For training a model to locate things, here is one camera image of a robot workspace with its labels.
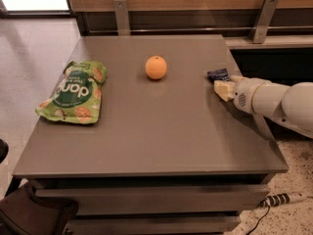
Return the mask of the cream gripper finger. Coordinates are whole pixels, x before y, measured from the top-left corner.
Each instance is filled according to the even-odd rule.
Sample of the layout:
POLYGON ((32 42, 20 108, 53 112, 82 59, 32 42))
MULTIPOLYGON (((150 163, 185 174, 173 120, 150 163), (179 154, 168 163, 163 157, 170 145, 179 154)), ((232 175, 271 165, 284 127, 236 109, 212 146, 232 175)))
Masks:
POLYGON ((234 87, 235 83, 232 81, 214 81, 214 92, 225 102, 234 99, 234 87))

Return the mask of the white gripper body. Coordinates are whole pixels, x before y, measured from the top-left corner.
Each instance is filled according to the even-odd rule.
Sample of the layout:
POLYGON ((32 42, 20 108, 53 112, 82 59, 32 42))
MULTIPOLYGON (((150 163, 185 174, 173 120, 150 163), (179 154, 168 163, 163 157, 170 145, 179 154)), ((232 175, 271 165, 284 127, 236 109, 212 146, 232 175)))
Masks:
POLYGON ((233 94, 237 109, 248 114, 264 114, 268 110, 264 88, 270 84, 269 80, 239 75, 232 75, 231 80, 235 83, 233 94))

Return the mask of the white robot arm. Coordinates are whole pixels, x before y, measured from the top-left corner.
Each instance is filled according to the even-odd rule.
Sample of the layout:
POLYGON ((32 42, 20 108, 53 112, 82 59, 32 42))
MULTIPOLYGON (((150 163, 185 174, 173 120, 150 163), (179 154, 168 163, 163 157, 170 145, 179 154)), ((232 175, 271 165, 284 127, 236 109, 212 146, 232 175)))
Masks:
POLYGON ((261 78, 232 75, 215 80, 215 93, 251 115, 269 118, 280 126, 313 138, 313 83, 287 86, 261 78))

